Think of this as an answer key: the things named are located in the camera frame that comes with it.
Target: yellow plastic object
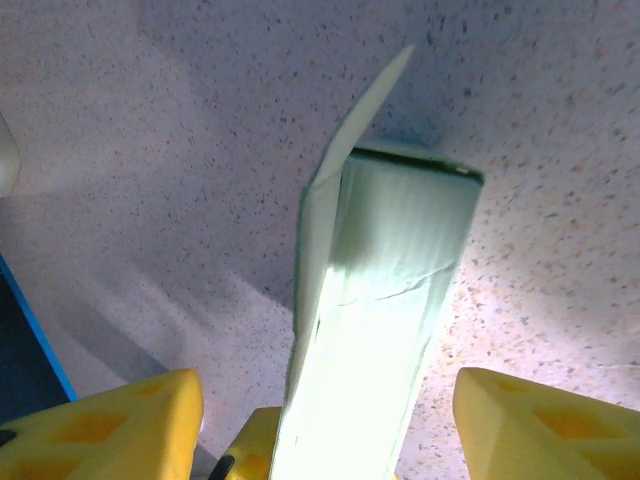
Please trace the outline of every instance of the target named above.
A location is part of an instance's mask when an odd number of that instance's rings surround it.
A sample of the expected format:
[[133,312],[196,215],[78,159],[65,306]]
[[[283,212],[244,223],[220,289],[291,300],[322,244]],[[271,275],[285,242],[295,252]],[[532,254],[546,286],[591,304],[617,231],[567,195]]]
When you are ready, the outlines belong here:
[[267,480],[280,407],[258,408],[224,452],[210,480]]
[[0,480],[187,480],[203,403],[176,370],[7,423]]
[[453,412],[471,480],[640,479],[640,412],[480,368]]

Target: white object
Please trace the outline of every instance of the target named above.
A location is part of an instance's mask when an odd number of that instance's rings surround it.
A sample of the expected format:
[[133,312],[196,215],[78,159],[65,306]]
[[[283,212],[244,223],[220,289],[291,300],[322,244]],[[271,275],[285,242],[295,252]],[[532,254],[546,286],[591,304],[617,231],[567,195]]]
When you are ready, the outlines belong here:
[[353,149],[410,54],[348,114],[302,200],[271,480],[390,480],[400,455],[482,186],[481,174],[419,150]]
[[18,179],[20,154],[9,127],[0,116],[0,197],[8,196]]

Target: blue surface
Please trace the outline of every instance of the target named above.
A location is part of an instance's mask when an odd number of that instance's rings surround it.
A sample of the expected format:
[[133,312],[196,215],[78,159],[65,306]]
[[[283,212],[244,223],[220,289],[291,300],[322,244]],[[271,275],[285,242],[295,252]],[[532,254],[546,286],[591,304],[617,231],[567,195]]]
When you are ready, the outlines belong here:
[[0,256],[0,423],[77,400],[7,263]]

